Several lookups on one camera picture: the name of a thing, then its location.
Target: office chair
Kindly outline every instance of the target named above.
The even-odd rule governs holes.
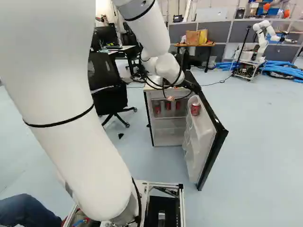
[[[134,48],[125,52],[127,57],[130,58],[131,62],[132,62],[132,65],[128,65],[125,68],[128,69],[129,67],[132,67],[132,68],[137,67],[137,72],[134,73],[134,75],[131,75],[132,79],[135,80],[135,81],[144,82],[142,79],[140,80],[140,78],[142,76],[146,76],[145,74],[147,73],[146,70],[145,70],[145,67],[142,65],[141,59],[139,58],[142,47],[139,45],[135,34],[132,32],[132,30],[130,29],[128,24],[126,22],[124,22],[123,26],[124,26],[124,29],[126,30],[126,33],[121,34],[122,44],[125,45],[125,46],[128,46],[128,45],[134,45],[135,46]]]
[[[112,61],[114,60],[107,53],[89,53],[89,88],[98,116],[108,114],[102,126],[115,116],[129,128],[130,124],[118,113],[130,110],[137,112],[137,108],[126,108],[128,101],[126,83],[121,80],[116,64]]]

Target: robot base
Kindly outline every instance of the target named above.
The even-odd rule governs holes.
[[[185,227],[183,184],[135,181],[142,203],[140,227]],[[89,220],[78,206],[69,213],[63,227],[116,227],[110,221]],[[122,225],[137,227],[137,223]]]

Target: red soda can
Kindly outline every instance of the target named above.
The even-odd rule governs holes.
[[[171,102],[166,102],[166,110],[171,110]]]
[[[198,116],[200,114],[201,105],[200,103],[192,103],[191,105],[191,115]]]
[[[176,101],[176,110],[179,110],[181,107],[181,102],[180,101]]]
[[[155,112],[156,112],[156,114],[160,114],[161,113],[161,106],[160,105],[158,105],[158,106],[155,107]]]

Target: mini fridge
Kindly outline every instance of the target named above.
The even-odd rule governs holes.
[[[185,72],[185,79],[199,86],[190,71]],[[151,143],[155,147],[182,146],[189,179],[202,190],[228,131],[201,89],[195,94],[177,87],[166,89],[165,93],[166,97],[173,96],[175,100],[167,101],[163,91],[148,85],[144,87]],[[190,111],[192,103],[201,105],[197,116]]]

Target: computer monitor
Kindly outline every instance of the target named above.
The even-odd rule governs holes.
[[[98,38],[103,46],[113,45],[119,46],[116,28],[113,26],[96,27]]]

